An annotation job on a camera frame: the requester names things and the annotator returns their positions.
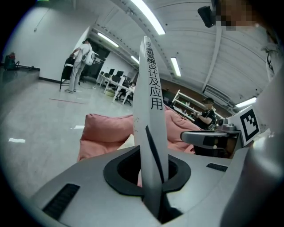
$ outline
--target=pink bean bag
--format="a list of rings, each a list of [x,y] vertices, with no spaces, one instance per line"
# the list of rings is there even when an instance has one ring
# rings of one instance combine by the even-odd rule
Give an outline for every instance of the pink bean bag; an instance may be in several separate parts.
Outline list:
[[[181,118],[170,108],[165,108],[168,148],[194,153],[193,145],[180,139],[185,131],[200,131],[191,121]],[[105,117],[88,114],[80,139],[78,161],[116,151],[133,132],[133,116]]]

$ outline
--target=gray pants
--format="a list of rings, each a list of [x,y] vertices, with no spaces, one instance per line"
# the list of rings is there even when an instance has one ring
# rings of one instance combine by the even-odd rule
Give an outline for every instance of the gray pants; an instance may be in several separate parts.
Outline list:
[[[73,91],[76,89],[77,84],[80,80],[80,75],[85,67],[84,62],[75,62],[73,65],[72,73],[70,76],[69,90]]]

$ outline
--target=air conditioning vent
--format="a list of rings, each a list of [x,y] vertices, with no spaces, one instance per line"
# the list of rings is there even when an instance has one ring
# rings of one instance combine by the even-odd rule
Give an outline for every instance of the air conditioning vent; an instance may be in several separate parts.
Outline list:
[[[204,90],[204,95],[212,98],[215,102],[217,102],[218,104],[222,106],[230,106],[231,101],[230,101],[230,98],[226,94],[208,85],[206,86]]]

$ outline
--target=ceiling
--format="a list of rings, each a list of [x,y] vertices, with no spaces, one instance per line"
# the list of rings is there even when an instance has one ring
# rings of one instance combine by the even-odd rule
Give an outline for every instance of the ceiling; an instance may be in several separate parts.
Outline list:
[[[69,1],[97,16],[91,38],[98,40],[96,31],[100,31],[117,42],[120,47],[114,51],[134,67],[138,66],[130,57],[139,59],[141,40],[150,37],[163,79],[199,93],[208,84],[235,104],[257,96],[268,83],[266,53],[260,50],[267,41],[265,30],[207,28],[197,10],[211,5],[211,0],[144,0],[165,35],[158,35],[130,0]],[[177,58],[181,77],[174,75],[170,57]]]

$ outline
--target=white shirt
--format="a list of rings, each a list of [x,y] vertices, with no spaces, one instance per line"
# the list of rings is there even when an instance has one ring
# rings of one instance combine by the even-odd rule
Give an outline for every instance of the white shirt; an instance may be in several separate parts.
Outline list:
[[[79,50],[79,53],[77,55],[77,58],[75,60],[76,63],[81,62],[83,56],[85,56],[89,51],[92,51],[92,46],[90,44],[82,44],[81,46],[79,46],[79,48],[81,50]]]

